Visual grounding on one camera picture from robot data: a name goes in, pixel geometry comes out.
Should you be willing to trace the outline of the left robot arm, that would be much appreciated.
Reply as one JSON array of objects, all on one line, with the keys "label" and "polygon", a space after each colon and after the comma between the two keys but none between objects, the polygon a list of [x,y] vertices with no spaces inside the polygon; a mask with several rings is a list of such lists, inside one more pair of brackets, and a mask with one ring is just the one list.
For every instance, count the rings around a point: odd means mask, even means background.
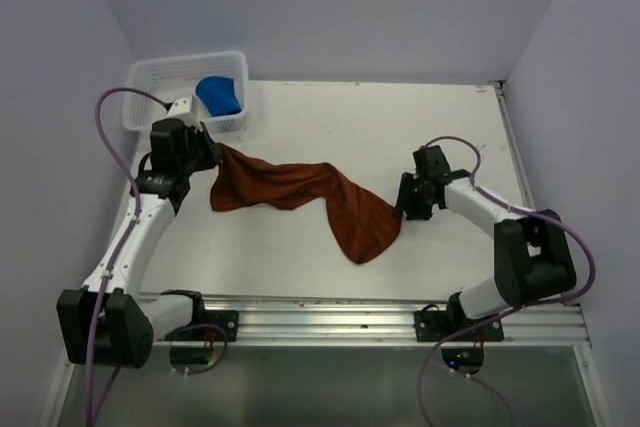
[{"label": "left robot arm", "polygon": [[207,330],[204,301],[196,291],[168,290],[145,306],[137,298],[159,241],[189,193],[191,176],[218,167],[221,147],[192,114],[154,122],[150,145],[115,239],[82,287],[64,290],[57,300],[73,364],[138,369],[155,341],[175,331],[193,340]]}]

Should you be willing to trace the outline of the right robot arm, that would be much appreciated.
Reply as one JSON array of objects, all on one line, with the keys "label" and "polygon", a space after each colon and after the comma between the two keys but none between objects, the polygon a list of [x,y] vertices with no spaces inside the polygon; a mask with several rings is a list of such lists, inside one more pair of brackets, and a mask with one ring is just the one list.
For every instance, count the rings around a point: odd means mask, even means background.
[{"label": "right robot arm", "polygon": [[482,188],[473,172],[453,170],[438,145],[413,153],[414,173],[401,177],[394,215],[424,220],[433,209],[454,212],[493,241],[493,273],[480,284],[449,297],[439,310],[430,304],[414,313],[416,338],[468,339],[481,322],[572,290],[577,276],[565,231],[556,212],[513,206]]}]

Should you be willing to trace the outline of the blue towel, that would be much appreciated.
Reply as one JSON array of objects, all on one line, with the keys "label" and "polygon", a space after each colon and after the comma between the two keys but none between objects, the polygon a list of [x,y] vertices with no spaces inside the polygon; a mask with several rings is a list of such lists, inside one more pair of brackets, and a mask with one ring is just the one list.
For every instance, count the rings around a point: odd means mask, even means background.
[{"label": "blue towel", "polygon": [[196,85],[195,94],[211,117],[236,115],[242,110],[232,78],[205,77]]}]

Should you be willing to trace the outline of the brown towel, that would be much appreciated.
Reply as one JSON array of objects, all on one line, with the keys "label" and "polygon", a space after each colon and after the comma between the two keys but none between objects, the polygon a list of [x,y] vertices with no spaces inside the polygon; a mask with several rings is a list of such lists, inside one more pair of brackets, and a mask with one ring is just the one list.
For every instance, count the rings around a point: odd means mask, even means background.
[{"label": "brown towel", "polygon": [[210,189],[214,212],[259,204],[293,211],[318,199],[325,202],[337,245],[355,264],[380,256],[400,235],[401,219],[393,207],[330,163],[272,164],[222,147],[222,163]]}]

